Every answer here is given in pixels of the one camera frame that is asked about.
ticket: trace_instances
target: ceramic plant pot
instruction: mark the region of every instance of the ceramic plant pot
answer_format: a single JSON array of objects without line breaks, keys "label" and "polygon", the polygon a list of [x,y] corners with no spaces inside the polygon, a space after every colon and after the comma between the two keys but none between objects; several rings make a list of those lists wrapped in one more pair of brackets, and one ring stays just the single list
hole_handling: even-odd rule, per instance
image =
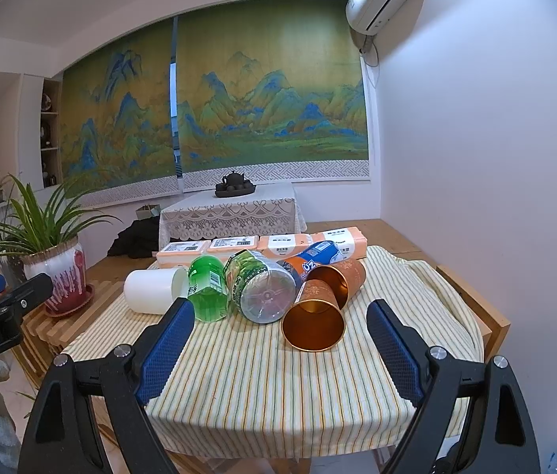
[{"label": "ceramic plant pot", "polygon": [[22,256],[21,260],[26,279],[42,272],[52,278],[55,290],[45,302],[52,314],[62,315],[85,304],[89,297],[85,288],[85,255],[78,238]]}]

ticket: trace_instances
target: barcode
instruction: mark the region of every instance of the barcode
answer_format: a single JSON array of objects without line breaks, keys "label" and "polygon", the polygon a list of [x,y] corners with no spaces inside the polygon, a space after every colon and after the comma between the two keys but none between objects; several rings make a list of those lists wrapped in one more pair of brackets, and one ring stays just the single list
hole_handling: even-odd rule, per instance
[{"label": "barcode", "polygon": [[210,285],[216,285],[219,289],[221,288],[221,278],[216,272],[210,272]]}]

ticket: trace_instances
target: orange metal cup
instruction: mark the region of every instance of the orange metal cup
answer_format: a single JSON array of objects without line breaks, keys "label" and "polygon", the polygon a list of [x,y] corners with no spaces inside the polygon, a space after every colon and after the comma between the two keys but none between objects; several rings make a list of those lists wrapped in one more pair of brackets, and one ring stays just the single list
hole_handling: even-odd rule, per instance
[{"label": "orange metal cup", "polygon": [[345,328],[333,290],[320,280],[305,281],[281,322],[285,340],[294,348],[312,353],[336,345]]},{"label": "orange metal cup", "polygon": [[349,299],[364,285],[366,268],[359,260],[350,258],[331,265],[315,267],[307,276],[307,281],[309,280],[326,282],[333,290],[339,309],[343,309]]}]

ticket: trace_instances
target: white plastic cup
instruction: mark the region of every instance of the white plastic cup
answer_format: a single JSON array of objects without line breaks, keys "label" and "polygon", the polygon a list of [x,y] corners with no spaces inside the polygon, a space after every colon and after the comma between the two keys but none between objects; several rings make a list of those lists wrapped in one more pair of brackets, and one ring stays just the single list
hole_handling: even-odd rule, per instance
[{"label": "white plastic cup", "polygon": [[135,270],[125,280],[125,299],[134,312],[164,315],[175,299],[188,295],[185,267]]}]

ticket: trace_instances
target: metal screw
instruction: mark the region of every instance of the metal screw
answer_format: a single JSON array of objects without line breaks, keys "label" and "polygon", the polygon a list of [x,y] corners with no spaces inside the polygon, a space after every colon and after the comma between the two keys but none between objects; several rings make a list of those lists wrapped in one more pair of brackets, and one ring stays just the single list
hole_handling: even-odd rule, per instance
[{"label": "metal screw", "polygon": [[498,369],[504,369],[509,365],[507,358],[500,356],[499,354],[493,357],[493,363],[496,367],[498,367]]},{"label": "metal screw", "polygon": [[430,348],[430,356],[437,360],[442,360],[447,356],[447,351],[445,351],[441,346],[434,346],[433,348]]},{"label": "metal screw", "polygon": [[131,346],[129,344],[120,344],[114,348],[114,355],[119,358],[124,358],[129,353],[131,353]]},{"label": "metal screw", "polygon": [[67,354],[61,353],[55,356],[55,359],[52,360],[52,363],[54,363],[56,367],[63,367],[69,359],[70,357]]}]

